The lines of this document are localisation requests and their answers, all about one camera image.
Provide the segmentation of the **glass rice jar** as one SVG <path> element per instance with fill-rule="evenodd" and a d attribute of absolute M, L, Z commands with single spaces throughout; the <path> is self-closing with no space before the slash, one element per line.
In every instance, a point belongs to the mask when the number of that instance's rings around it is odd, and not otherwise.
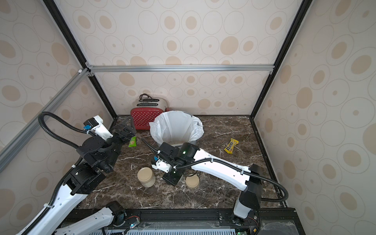
<path fill-rule="evenodd" d="M 123 121 L 116 126 L 115 132 L 118 133 L 123 140 L 130 141 L 137 133 L 133 118 L 131 116 L 124 118 Z"/>
<path fill-rule="evenodd" d="M 145 188 L 152 187 L 156 182 L 156 178 L 155 178 L 155 175 L 154 175 L 152 169 L 150 169 L 148 167 L 141 168 L 138 171 L 137 177 L 138 177 L 138 180 L 140 181 L 140 183 Z"/>

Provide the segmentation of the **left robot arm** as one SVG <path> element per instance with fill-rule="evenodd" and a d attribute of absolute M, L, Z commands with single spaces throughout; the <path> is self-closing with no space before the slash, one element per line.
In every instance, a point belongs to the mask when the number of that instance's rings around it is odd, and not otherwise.
<path fill-rule="evenodd" d="M 55 119 L 75 132 L 89 134 L 90 137 L 79 146 L 54 133 L 45 122 L 46 116 Z M 130 143 L 136 135 L 133 118 L 131 116 L 126 117 L 111 131 L 103 125 L 100 116 L 86 120 L 82 129 L 68 124 L 51 112 L 41 112 L 38 115 L 38 122 L 50 137 L 73 147 L 79 154 L 79 159 L 57 183 L 50 201 L 20 231 L 20 234 L 81 235 L 109 225 L 122 226 L 126 221 L 126 211 L 118 202 L 110 202 L 93 215 L 68 227 L 59 228 L 59 225 L 70 212 L 94 191 L 107 174 L 114 171 L 121 148 Z"/>

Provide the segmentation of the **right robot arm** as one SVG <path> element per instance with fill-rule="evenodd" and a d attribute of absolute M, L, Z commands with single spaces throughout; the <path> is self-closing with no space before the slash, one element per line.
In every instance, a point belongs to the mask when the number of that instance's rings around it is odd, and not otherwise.
<path fill-rule="evenodd" d="M 183 143 L 181 147 L 162 143 L 154 148 L 144 138 L 141 139 L 154 153 L 152 167 L 164 172 L 163 179 L 176 186 L 186 169 L 191 168 L 222 179 L 240 190 L 235 202 L 233 215 L 246 219 L 251 211 L 257 211 L 262 201 L 280 203 L 288 199 L 287 189 L 269 178 L 261 176 L 256 164 L 241 166 L 215 157 L 191 143 Z M 280 198 L 262 197 L 262 183 L 268 182 L 283 192 Z"/>

